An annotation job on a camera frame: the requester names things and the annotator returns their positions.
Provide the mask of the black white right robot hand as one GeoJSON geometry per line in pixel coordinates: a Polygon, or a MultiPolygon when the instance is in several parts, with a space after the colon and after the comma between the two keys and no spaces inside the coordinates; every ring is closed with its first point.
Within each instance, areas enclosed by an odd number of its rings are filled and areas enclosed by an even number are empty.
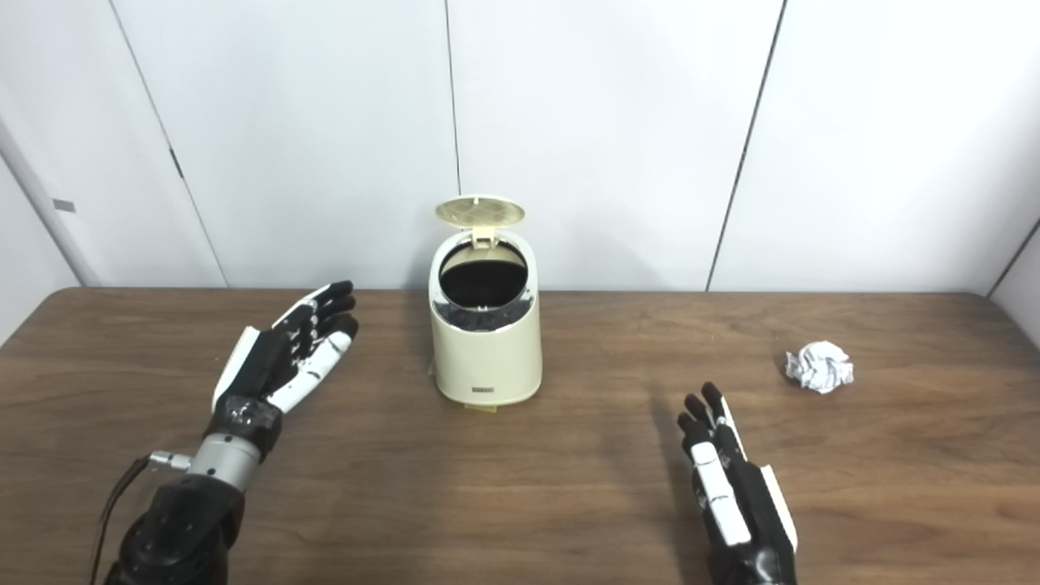
{"type": "Polygon", "coordinates": [[[713,584],[795,584],[798,534],[773,467],[751,462],[713,382],[684,397],[677,423],[709,541],[713,584]]]}

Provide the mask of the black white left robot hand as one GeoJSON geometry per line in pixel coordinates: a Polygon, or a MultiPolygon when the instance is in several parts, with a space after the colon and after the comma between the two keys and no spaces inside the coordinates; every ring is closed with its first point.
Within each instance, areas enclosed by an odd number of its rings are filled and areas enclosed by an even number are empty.
{"type": "Polygon", "coordinates": [[[342,280],[301,297],[267,328],[246,327],[224,366],[204,436],[253,446],[264,462],[284,416],[324,381],[359,332],[353,282],[342,280]]]}

